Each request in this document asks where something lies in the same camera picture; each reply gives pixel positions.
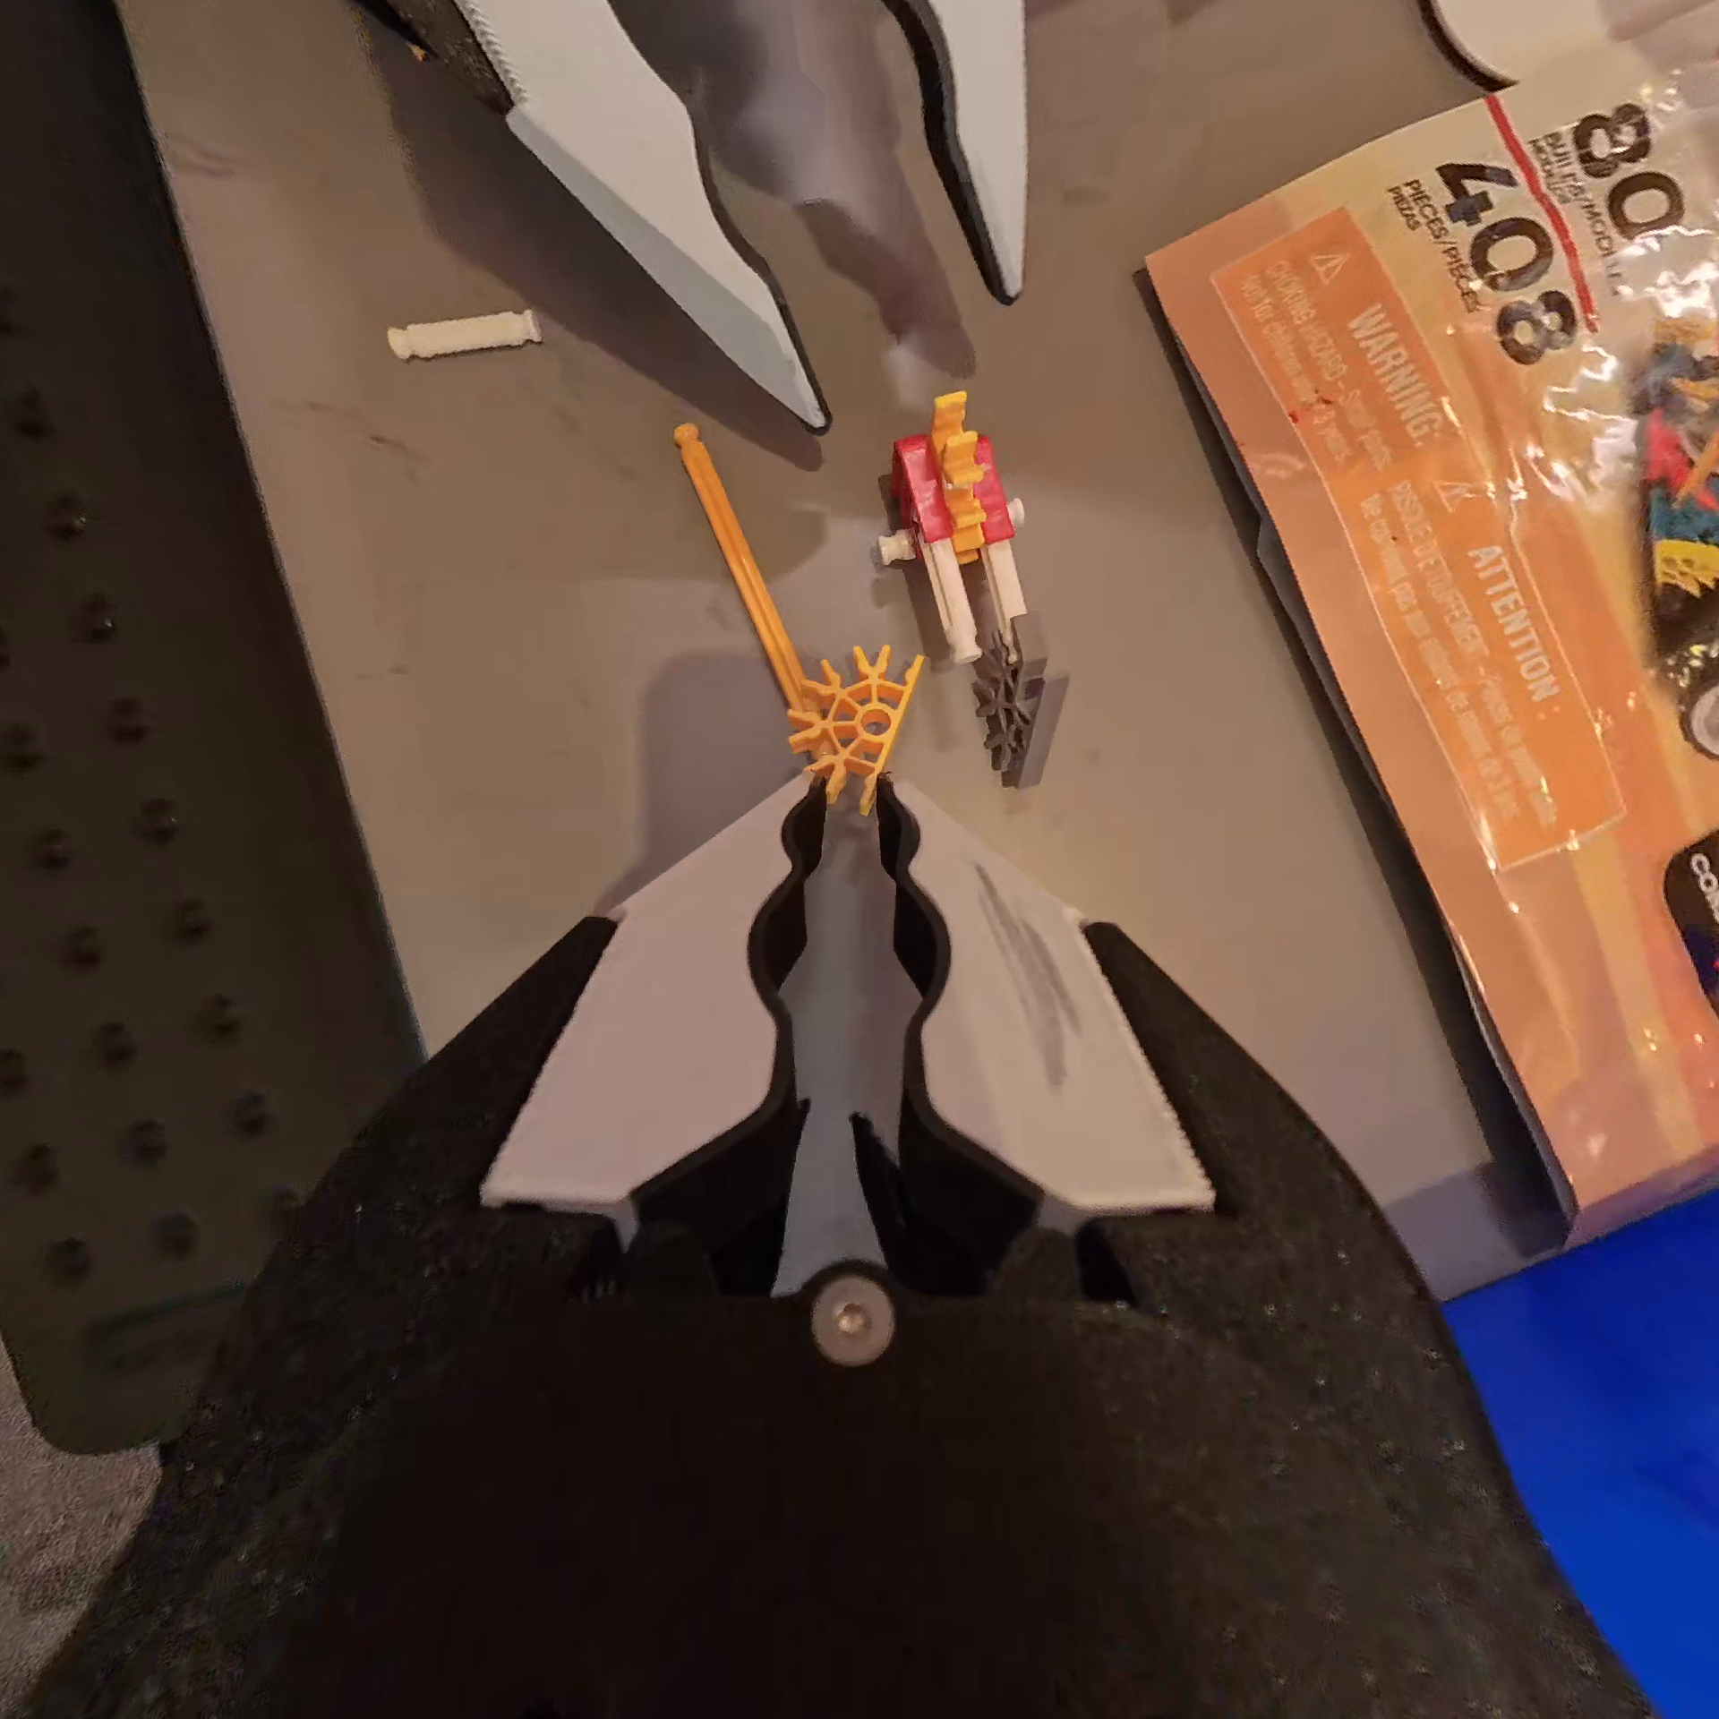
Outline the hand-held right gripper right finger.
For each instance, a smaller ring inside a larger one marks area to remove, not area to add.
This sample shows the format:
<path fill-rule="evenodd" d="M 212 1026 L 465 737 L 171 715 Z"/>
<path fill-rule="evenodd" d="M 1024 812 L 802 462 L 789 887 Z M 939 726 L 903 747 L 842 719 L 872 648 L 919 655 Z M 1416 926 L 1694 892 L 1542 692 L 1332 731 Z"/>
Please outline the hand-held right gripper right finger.
<path fill-rule="evenodd" d="M 1085 914 L 914 786 L 873 815 L 916 991 L 899 1128 L 916 1193 L 945 1217 L 1213 1210 Z"/>

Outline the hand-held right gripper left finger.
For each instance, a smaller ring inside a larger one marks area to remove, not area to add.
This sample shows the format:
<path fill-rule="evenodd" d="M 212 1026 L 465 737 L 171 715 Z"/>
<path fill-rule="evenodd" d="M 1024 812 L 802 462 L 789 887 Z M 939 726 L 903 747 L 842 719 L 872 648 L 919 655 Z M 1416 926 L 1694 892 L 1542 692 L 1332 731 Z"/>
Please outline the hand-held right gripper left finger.
<path fill-rule="evenodd" d="M 793 1096 L 782 984 L 805 945 L 825 791 L 783 786 L 614 911 L 481 1184 L 487 1207 L 643 1212 Z"/>

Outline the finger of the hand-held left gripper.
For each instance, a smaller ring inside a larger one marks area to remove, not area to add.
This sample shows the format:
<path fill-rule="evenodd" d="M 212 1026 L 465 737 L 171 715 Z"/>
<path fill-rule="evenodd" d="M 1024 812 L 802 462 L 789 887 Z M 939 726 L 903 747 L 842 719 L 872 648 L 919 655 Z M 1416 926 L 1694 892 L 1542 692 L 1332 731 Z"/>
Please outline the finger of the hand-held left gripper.
<path fill-rule="evenodd" d="M 914 54 L 926 140 L 979 278 L 1014 302 L 1024 273 L 1022 2 L 890 2 Z"/>
<path fill-rule="evenodd" d="M 719 194 L 693 120 L 611 2 L 460 2 L 510 95 L 508 129 L 761 390 L 830 410 L 778 282 Z"/>

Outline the grey snowflake connector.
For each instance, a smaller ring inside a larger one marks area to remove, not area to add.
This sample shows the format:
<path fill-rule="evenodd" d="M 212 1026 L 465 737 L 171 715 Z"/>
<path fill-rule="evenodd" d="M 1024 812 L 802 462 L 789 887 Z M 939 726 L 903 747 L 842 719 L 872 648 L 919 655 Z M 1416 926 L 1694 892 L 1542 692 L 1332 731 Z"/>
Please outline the grey snowflake connector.
<path fill-rule="evenodd" d="M 1002 629 L 979 634 L 973 662 L 973 709 L 992 771 L 1005 787 L 1032 787 L 1032 757 L 1048 689 L 1048 655 L 1033 617 L 1021 615 L 1024 643 Z"/>

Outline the red and yellow connector cluster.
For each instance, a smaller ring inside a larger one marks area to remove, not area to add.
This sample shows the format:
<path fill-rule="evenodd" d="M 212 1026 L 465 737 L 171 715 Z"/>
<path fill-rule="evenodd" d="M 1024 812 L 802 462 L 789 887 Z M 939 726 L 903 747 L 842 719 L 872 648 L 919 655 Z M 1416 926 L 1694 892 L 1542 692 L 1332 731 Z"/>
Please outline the red and yellow connector cluster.
<path fill-rule="evenodd" d="M 948 481 L 951 483 L 973 483 L 977 476 L 977 465 L 973 461 L 973 434 L 977 434 L 965 419 L 967 419 L 967 392 L 945 392 L 932 401 L 930 407 L 930 430 L 921 435 L 930 435 L 932 447 L 942 458 L 942 469 Z M 890 467 L 884 476 L 884 502 L 887 512 L 887 521 L 892 529 L 877 538 L 877 559 L 885 566 L 893 566 L 912 559 L 921 559 L 922 552 L 922 538 L 916 529 L 909 523 L 903 523 L 900 514 L 896 512 L 892 483 L 890 483 Z M 1008 509 L 1014 514 L 1017 528 L 1022 519 L 1022 506 L 1012 502 L 1008 494 Z M 983 544 L 977 552 L 957 552 L 960 565 L 970 566 L 983 559 Z"/>

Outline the yellow half-round connector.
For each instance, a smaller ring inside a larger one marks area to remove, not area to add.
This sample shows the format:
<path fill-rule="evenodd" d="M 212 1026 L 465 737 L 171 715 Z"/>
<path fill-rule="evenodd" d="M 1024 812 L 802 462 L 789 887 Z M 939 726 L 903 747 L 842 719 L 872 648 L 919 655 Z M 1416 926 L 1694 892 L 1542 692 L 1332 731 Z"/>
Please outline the yellow half-round connector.
<path fill-rule="evenodd" d="M 802 681 L 787 706 L 787 749 L 822 786 L 826 804 L 853 784 L 859 815 L 873 809 L 925 662 L 914 655 L 893 668 L 890 644 L 872 655 L 853 646 L 849 671 L 825 659 L 822 675 Z"/>

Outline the long yellow toy rod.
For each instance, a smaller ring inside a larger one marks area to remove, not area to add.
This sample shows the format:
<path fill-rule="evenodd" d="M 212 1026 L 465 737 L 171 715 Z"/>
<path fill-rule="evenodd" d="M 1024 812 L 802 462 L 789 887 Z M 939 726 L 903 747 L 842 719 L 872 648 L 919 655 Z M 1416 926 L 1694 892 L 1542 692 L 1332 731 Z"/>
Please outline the long yellow toy rod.
<path fill-rule="evenodd" d="M 734 514 L 724 485 L 719 478 L 700 427 L 691 422 L 676 426 L 672 444 L 693 487 L 704 519 L 715 538 L 722 562 L 726 565 L 726 570 L 740 595 L 745 614 L 758 639 L 765 662 L 780 688 L 782 700 L 789 712 L 805 715 L 813 709 L 813 694 L 808 692 L 810 681 L 802 671 L 799 655 L 787 639 L 756 559 L 745 540 L 738 515 Z"/>

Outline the short white toy rod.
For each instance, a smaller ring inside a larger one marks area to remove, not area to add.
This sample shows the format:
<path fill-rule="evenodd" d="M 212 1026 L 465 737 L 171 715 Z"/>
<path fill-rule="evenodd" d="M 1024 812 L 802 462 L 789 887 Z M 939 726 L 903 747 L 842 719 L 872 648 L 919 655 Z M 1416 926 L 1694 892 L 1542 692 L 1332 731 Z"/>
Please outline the short white toy rod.
<path fill-rule="evenodd" d="M 395 326 L 384 340 L 401 359 L 433 359 L 537 345 L 544 330 L 531 309 L 513 309 Z"/>

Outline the dark dotted surface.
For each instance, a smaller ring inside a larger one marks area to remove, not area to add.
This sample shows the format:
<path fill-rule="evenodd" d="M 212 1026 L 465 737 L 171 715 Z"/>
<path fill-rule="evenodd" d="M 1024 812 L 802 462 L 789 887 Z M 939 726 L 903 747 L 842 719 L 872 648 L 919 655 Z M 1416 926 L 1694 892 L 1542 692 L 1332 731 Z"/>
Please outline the dark dotted surface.
<path fill-rule="evenodd" d="M 2 1312 L 171 1438 L 417 1060 L 117 3 L 2 13 Z"/>

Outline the colourful construction toy bag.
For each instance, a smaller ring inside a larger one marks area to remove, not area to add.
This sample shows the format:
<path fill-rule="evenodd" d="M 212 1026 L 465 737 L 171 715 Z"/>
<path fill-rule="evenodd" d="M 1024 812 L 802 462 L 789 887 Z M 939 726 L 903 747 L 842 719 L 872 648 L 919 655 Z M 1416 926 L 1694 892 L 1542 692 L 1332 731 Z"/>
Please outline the colourful construction toy bag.
<path fill-rule="evenodd" d="M 1714 3 L 1145 262 L 1586 1242 L 1714 1184 Z"/>

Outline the blue plastic bin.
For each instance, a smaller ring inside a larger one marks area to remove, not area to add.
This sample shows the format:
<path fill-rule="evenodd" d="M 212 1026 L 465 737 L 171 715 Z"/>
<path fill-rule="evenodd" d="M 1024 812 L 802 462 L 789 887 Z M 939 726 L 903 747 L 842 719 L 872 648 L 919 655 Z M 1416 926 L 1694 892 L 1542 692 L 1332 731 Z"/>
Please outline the blue plastic bin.
<path fill-rule="evenodd" d="M 1717 1193 L 1446 1319 L 1540 1535 L 1658 1714 L 1717 1714 Z"/>

